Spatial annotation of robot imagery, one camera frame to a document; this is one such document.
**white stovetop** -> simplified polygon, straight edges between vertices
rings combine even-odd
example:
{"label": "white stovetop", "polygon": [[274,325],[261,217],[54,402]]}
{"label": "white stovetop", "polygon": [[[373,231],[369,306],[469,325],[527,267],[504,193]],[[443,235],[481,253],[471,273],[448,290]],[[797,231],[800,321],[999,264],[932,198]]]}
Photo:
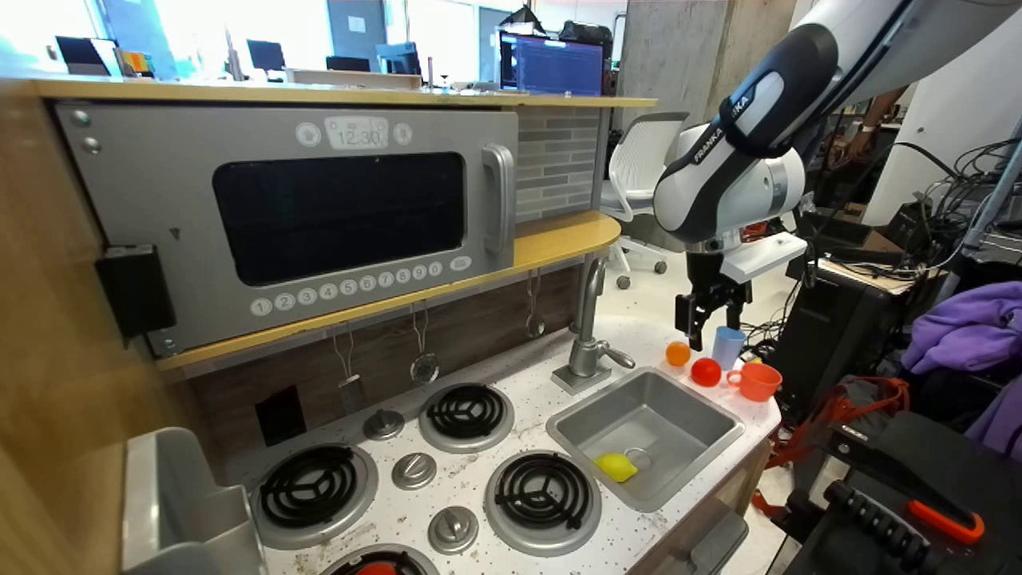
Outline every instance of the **white stovetop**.
{"label": "white stovetop", "polygon": [[[624,349],[625,353],[632,353],[641,370],[661,370],[661,372],[670,372],[678,386],[694,386],[682,370],[670,370],[661,360],[664,346],[678,337],[670,325],[654,325],[647,318],[632,318],[632,317],[599,317],[596,336],[607,337],[612,349]],[[498,353],[490,360],[471,363],[466,370],[448,372],[433,386],[421,391],[409,391],[397,402],[403,413],[412,413],[443,386],[494,382],[494,390],[501,390],[514,404],[514,427],[504,439],[479,454],[448,454],[431,448],[421,436],[414,418],[405,420],[405,427],[388,439],[362,439],[358,427],[363,416],[351,416],[346,420],[315,427],[270,451],[230,459],[225,476],[233,482],[251,482],[274,459],[294,451],[304,451],[308,445],[338,445],[338,439],[358,445],[377,462],[379,488],[369,508],[363,510],[363,517],[358,517],[338,536],[308,549],[264,549],[269,575],[319,575],[351,549],[377,546],[377,544],[412,546],[426,552],[436,565],[436,573],[457,573],[457,575],[464,573],[514,573],[514,575],[625,573],[780,423],[776,402],[747,402],[739,396],[739,390],[724,382],[713,390],[694,386],[709,402],[714,402],[719,410],[739,418],[742,436],[729,451],[723,451],[699,476],[694,476],[654,514],[628,508],[607,484],[599,484],[599,501],[604,501],[599,528],[581,549],[564,554],[550,554],[550,558],[516,552],[504,540],[498,540],[498,532],[488,528],[481,510],[481,491],[490,470],[525,451],[564,454],[545,435],[545,418],[628,372],[624,366],[612,366],[612,372],[604,382],[586,386],[581,391],[568,391],[553,379],[553,370],[564,363],[568,349],[570,349],[570,336],[555,333],[542,343],[532,343],[516,352]],[[388,470],[398,458],[412,451],[431,454],[436,459],[436,476],[419,491],[403,491],[394,484]],[[464,554],[442,554],[429,546],[429,520],[451,503],[464,503],[479,517],[479,540]]]}

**microwave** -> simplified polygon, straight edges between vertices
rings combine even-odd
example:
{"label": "microwave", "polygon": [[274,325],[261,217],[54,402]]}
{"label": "microwave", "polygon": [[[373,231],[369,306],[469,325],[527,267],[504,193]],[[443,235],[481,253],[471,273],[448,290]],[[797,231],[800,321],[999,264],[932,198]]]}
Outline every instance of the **microwave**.
{"label": "microwave", "polygon": [[108,250],[150,246],[155,358],[511,264],[516,114],[57,102]]}

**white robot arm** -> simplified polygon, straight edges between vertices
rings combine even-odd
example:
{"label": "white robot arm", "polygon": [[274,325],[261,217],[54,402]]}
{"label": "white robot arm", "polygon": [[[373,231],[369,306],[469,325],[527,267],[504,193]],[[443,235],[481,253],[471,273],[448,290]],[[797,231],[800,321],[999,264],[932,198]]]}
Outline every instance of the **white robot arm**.
{"label": "white robot arm", "polygon": [[714,121],[678,134],[654,188],[654,217],[688,246],[694,292],[678,330],[703,346],[729,304],[739,330],[747,281],[803,250],[800,240],[739,246],[739,231],[797,203],[803,165],[791,140],[841,102],[908,86],[992,31],[1022,0],[817,0],[739,82]]}

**computer monitor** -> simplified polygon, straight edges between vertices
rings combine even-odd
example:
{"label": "computer monitor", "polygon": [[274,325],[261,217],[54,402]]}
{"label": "computer monitor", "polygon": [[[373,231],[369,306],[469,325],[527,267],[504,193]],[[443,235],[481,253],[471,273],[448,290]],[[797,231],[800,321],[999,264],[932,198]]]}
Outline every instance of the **computer monitor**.
{"label": "computer monitor", "polygon": [[324,58],[324,71],[369,71],[369,58],[333,55],[333,58]]}
{"label": "computer monitor", "polygon": [[69,72],[108,75],[93,38],[57,35],[57,50]]}
{"label": "computer monitor", "polygon": [[284,49],[280,49],[280,42],[249,38],[249,58],[251,58],[251,67],[257,67],[257,71],[284,71]]}
{"label": "computer monitor", "polygon": [[377,45],[379,72],[421,72],[419,45]]}

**faucet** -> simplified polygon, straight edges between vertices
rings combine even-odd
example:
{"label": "faucet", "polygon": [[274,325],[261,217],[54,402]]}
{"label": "faucet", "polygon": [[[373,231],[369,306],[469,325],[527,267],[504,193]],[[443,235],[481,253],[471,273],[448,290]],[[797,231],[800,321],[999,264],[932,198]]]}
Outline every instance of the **faucet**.
{"label": "faucet", "polygon": [[562,382],[593,382],[604,379],[611,370],[599,366],[599,358],[612,358],[619,366],[634,366],[634,360],[611,343],[593,337],[593,321],[596,321],[596,296],[604,292],[604,264],[599,258],[586,258],[581,267],[581,290],[576,304],[576,343],[570,343],[570,358],[564,366],[553,370]]}

